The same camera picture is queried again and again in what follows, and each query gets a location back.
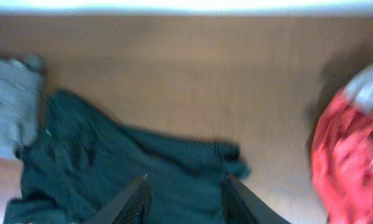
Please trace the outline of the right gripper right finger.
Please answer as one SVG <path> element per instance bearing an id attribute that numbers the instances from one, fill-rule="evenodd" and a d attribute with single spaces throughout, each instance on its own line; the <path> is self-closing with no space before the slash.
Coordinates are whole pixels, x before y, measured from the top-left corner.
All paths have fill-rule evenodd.
<path id="1" fill-rule="evenodd" d="M 231 174 L 221 183 L 221 203 L 226 224 L 290 224 Z"/>

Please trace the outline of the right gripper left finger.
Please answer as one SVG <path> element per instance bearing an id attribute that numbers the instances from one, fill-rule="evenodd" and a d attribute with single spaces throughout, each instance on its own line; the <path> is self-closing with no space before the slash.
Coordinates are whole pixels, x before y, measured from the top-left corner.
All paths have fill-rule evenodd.
<path id="1" fill-rule="evenodd" d="M 83 224 L 146 224 L 151 204 L 152 189 L 147 174 L 141 175 Z"/>

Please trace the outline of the dark green t-shirt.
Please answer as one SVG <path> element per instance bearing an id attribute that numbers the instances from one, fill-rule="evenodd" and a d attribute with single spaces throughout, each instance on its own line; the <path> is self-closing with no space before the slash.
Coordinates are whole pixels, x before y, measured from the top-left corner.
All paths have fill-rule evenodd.
<path id="1" fill-rule="evenodd" d="M 18 153 L 22 197 L 8 203 L 5 223 L 81 223 L 142 175 L 149 223 L 222 223 L 222 180 L 250 173 L 237 144 L 119 125 L 69 91 L 46 103 L 37 141 Z"/>

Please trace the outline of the red garment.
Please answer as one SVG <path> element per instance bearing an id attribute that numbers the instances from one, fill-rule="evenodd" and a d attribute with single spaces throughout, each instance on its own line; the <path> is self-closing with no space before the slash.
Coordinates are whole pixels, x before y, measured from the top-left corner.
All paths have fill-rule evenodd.
<path id="1" fill-rule="evenodd" d="M 317 122 L 311 168 L 330 223 L 373 223 L 373 116 L 343 89 Z"/>

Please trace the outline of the grey folded trousers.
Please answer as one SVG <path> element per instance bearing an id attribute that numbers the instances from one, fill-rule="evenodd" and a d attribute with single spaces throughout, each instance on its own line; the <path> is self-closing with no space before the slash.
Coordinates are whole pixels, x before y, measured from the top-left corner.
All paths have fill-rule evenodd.
<path id="1" fill-rule="evenodd" d="M 37 55 L 0 58 L 0 158 L 16 160 L 39 131 L 45 63 Z"/>

